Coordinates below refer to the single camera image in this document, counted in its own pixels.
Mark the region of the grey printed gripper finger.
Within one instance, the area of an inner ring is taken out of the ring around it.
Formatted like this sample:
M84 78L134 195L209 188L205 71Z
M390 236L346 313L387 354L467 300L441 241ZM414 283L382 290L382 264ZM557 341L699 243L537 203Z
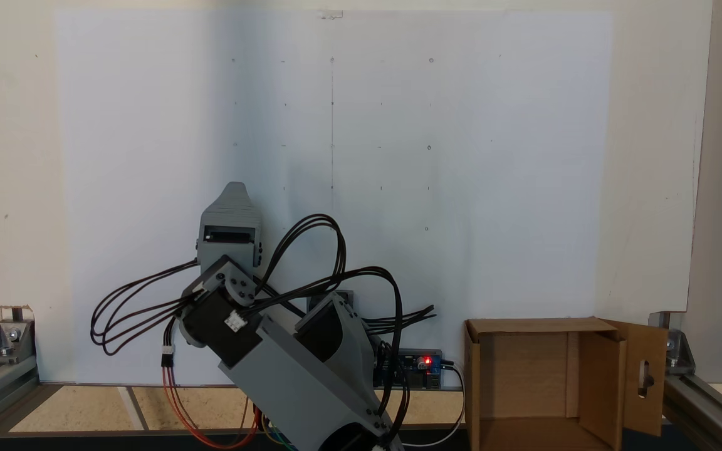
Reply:
M201 214L201 226L259 229L261 214L253 205L242 182L230 182Z

